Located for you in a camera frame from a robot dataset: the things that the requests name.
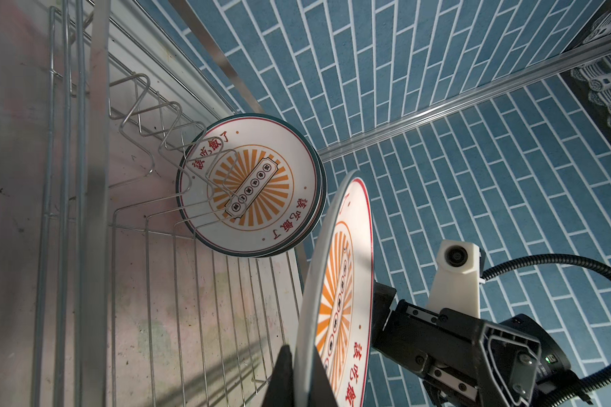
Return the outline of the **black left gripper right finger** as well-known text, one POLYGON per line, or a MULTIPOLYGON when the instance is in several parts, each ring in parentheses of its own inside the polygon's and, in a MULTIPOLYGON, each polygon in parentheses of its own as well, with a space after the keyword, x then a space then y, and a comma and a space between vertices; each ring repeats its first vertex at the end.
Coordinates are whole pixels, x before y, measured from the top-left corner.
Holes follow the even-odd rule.
POLYGON ((327 373, 319 355, 313 356, 312 385, 308 399, 309 407, 337 407, 327 373))

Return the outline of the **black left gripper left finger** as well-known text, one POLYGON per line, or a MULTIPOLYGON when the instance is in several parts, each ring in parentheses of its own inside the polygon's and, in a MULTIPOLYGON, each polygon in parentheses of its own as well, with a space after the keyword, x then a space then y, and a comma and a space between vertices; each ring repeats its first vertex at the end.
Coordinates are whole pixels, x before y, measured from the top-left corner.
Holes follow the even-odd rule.
POLYGON ((290 346, 281 347, 266 389, 262 407, 294 406, 294 371, 290 346))

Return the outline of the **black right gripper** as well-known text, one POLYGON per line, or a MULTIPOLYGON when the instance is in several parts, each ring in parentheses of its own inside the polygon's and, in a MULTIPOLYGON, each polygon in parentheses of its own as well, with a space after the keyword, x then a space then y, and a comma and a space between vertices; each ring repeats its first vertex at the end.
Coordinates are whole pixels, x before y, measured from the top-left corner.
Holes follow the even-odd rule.
POLYGON ((512 327, 444 309, 395 301, 373 286, 371 344, 418 376, 434 405, 531 406, 541 343, 512 327))

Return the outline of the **floral patterned plate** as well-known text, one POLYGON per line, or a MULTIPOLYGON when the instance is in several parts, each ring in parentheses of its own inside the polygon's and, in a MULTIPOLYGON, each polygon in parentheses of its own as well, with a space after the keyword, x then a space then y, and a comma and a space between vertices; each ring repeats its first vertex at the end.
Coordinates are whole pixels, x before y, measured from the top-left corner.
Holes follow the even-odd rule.
POLYGON ((362 406, 373 315, 373 220, 361 173, 346 175, 312 256, 295 346, 294 404, 308 406, 319 355, 338 406, 362 406))

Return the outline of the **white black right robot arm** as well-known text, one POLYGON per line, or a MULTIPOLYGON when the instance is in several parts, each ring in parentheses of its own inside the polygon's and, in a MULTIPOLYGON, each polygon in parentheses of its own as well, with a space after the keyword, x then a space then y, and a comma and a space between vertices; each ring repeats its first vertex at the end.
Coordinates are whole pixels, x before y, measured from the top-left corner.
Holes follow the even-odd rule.
POLYGON ((493 323, 395 301, 373 286, 371 344, 417 376, 434 406, 542 406, 556 390, 590 400, 592 387, 571 369, 556 341, 524 314, 493 323))

